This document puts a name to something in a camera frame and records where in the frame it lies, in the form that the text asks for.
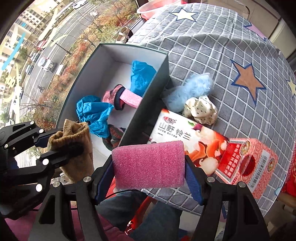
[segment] pink plastic basin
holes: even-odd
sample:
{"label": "pink plastic basin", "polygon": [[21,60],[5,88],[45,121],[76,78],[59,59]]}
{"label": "pink plastic basin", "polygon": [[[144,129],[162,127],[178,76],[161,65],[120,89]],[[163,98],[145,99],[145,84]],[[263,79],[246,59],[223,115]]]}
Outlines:
{"label": "pink plastic basin", "polygon": [[183,0],[153,0],[139,7],[137,13],[141,14],[142,18],[149,19],[165,5],[182,5],[184,3]]}

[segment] brown fuzzy sock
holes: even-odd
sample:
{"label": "brown fuzzy sock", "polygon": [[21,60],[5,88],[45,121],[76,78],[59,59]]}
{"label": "brown fuzzy sock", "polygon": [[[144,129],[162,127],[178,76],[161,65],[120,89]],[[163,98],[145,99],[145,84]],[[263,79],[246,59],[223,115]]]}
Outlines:
{"label": "brown fuzzy sock", "polygon": [[75,123],[66,119],[63,131],[53,134],[47,144],[48,150],[56,150],[73,142],[82,143],[84,151],[81,155],[71,158],[67,165],[60,167],[70,183],[76,183],[94,172],[92,143],[87,123]]}

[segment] white cloth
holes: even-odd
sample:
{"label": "white cloth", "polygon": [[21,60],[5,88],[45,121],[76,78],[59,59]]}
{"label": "white cloth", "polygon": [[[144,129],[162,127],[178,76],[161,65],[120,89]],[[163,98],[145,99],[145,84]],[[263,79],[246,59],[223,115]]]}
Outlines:
{"label": "white cloth", "polygon": [[193,97],[186,101],[183,116],[193,117],[200,124],[212,125],[217,119],[218,110],[207,96]]}

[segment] barcode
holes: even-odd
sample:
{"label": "barcode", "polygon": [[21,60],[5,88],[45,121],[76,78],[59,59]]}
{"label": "barcode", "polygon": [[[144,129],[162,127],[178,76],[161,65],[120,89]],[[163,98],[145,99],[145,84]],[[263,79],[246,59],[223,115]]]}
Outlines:
{"label": "barcode", "polygon": [[263,174],[263,172],[264,172],[264,170],[266,168],[269,157],[270,157],[270,153],[263,150],[262,154],[261,154],[261,157],[260,157],[260,160],[259,160],[259,163],[258,163],[258,166],[256,168],[256,172],[255,172],[255,174],[253,175],[251,181],[248,184],[251,192],[253,192],[253,190],[257,186],[257,184],[258,184],[258,182],[259,182],[259,180],[260,180],[260,178],[261,178],[261,176],[262,176],[262,174]]}

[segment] light blue fuzzy fabric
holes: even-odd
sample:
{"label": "light blue fuzzy fabric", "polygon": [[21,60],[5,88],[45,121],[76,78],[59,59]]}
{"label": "light blue fuzzy fabric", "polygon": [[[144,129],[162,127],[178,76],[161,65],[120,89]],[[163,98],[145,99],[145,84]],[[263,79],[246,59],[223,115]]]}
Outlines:
{"label": "light blue fuzzy fabric", "polygon": [[192,98],[208,95],[213,87],[209,73],[193,74],[184,85],[174,87],[170,94],[163,98],[168,110],[178,113],[184,109],[185,102]]}

